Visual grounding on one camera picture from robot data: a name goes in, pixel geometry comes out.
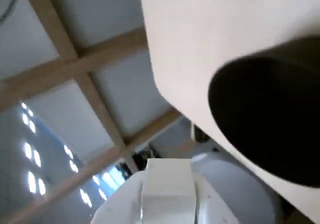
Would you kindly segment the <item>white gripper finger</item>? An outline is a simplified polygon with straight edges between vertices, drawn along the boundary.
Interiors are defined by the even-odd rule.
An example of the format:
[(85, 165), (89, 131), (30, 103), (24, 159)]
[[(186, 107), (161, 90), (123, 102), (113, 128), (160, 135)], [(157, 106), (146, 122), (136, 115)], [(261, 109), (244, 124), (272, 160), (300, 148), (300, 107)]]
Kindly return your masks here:
[(204, 176), (193, 172), (196, 190), (195, 224), (237, 224), (238, 219)]
[(141, 224), (141, 193), (145, 172), (139, 171), (124, 182), (97, 209), (93, 224)]

